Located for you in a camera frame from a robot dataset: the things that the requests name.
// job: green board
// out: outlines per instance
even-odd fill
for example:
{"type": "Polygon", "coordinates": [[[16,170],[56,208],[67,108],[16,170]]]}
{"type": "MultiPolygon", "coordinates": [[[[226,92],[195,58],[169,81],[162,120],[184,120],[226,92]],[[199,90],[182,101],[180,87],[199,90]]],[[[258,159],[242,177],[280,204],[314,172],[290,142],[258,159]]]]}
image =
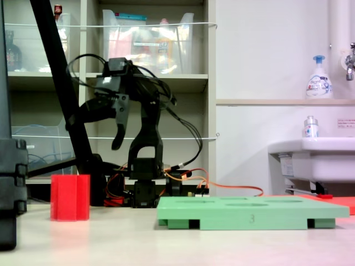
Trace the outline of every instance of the green board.
{"type": "Polygon", "coordinates": [[[169,229],[268,230],[334,228],[349,208],[302,197],[162,197],[160,226],[169,229]]]}

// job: shelf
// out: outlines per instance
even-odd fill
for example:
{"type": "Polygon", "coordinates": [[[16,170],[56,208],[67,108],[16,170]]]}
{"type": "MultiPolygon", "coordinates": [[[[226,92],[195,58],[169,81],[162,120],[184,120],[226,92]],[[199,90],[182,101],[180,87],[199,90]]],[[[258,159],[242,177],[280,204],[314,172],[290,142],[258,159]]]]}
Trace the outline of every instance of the shelf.
{"type": "Polygon", "coordinates": [[[55,91],[51,73],[10,71],[8,79],[11,91],[55,91]]]}
{"type": "MultiPolygon", "coordinates": [[[[125,180],[125,184],[130,186],[130,185],[134,185],[134,182],[136,180],[125,180]]],[[[183,185],[198,185],[201,182],[201,180],[187,180],[182,182],[183,185]]],[[[26,179],[26,184],[27,185],[50,185],[51,184],[51,180],[50,177],[35,177],[35,178],[31,178],[31,179],[26,179]]],[[[155,184],[157,186],[161,186],[161,185],[165,185],[166,181],[165,180],[155,180],[155,184]]]]}
{"type": "Polygon", "coordinates": [[[355,105],[355,99],[217,99],[216,105],[355,105]]]}
{"type": "MultiPolygon", "coordinates": [[[[95,85],[97,75],[101,73],[88,73],[87,82],[95,85]]],[[[166,82],[173,93],[201,93],[205,90],[209,78],[207,74],[172,74],[157,77],[166,82]]]]}
{"type": "Polygon", "coordinates": [[[27,185],[50,185],[50,177],[33,177],[31,179],[26,179],[27,185]]]}
{"type": "Polygon", "coordinates": [[[100,4],[140,4],[144,6],[200,6],[204,0],[99,0],[100,4]]]}

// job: robotic arm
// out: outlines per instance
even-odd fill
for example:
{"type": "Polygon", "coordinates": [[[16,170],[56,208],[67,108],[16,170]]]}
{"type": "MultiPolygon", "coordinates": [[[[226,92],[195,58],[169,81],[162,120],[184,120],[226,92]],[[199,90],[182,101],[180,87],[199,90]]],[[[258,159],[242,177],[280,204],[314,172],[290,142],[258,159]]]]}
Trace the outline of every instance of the robotic arm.
{"type": "MultiPolygon", "coordinates": [[[[78,113],[71,116],[67,123],[67,129],[69,130],[76,122],[115,119],[117,134],[111,148],[118,150],[126,132],[130,100],[140,102],[141,129],[130,146],[127,170],[120,170],[120,173],[132,180],[138,180],[135,183],[134,207],[155,207],[155,182],[152,180],[165,178],[163,142],[158,132],[160,113],[164,109],[172,112],[168,105],[176,104],[176,98],[166,84],[152,73],[152,77],[145,76],[139,70],[141,67],[134,65],[132,61],[125,58],[113,58],[106,62],[97,55],[87,54],[86,56],[93,56],[101,60],[104,63],[104,69],[102,75],[98,76],[96,86],[93,87],[95,98],[87,101],[79,108],[78,113]],[[138,158],[139,151],[144,147],[155,149],[154,158],[138,158]],[[140,196],[140,199],[137,194],[141,193],[137,193],[138,191],[145,193],[144,196],[140,196]]],[[[68,64],[68,75],[70,75],[69,70],[74,61],[68,64]]],[[[79,84],[89,86],[77,78],[74,80],[79,84]]]]}

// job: faucet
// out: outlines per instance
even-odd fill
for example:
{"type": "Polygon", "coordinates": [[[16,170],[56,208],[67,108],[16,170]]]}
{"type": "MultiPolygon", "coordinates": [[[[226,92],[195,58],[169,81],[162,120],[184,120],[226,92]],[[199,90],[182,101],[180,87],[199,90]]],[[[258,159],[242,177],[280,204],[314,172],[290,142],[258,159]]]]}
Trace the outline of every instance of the faucet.
{"type": "Polygon", "coordinates": [[[345,63],[347,66],[346,80],[351,81],[354,79],[353,68],[355,64],[355,43],[351,43],[350,47],[353,51],[352,55],[346,57],[345,63]]]}

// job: clear plastic container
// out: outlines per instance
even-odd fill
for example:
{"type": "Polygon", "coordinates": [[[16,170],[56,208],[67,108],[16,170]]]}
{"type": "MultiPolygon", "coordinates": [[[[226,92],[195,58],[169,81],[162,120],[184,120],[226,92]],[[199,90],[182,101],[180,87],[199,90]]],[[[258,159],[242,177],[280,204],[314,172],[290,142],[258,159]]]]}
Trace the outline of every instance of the clear plastic container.
{"type": "MultiPolygon", "coordinates": [[[[65,130],[64,119],[60,122],[58,126],[12,126],[11,130],[14,139],[26,140],[29,170],[45,166],[52,162],[69,159],[74,156],[71,140],[69,138],[58,138],[58,136],[69,137],[68,132],[65,130]]],[[[73,167],[67,167],[62,170],[46,173],[42,176],[73,173],[75,173],[75,169],[73,167]]]]}
{"type": "MultiPolygon", "coordinates": [[[[70,14],[61,14],[57,27],[67,60],[70,58],[70,14]]],[[[12,32],[13,40],[6,36],[7,60],[9,71],[50,72],[47,56],[37,26],[5,25],[6,33],[12,32]],[[11,65],[13,55],[8,52],[10,45],[17,47],[21,62],[11,65]]]]}
{"type": "MultiPolygon", "coordinates": [[[[187,13],[181,23],[193,22],[187,13]]],[[[110,10],[103,10],[104,58],[126,57],[155,74],[192,73],[192,25],[120,27],[110,10]]]]}

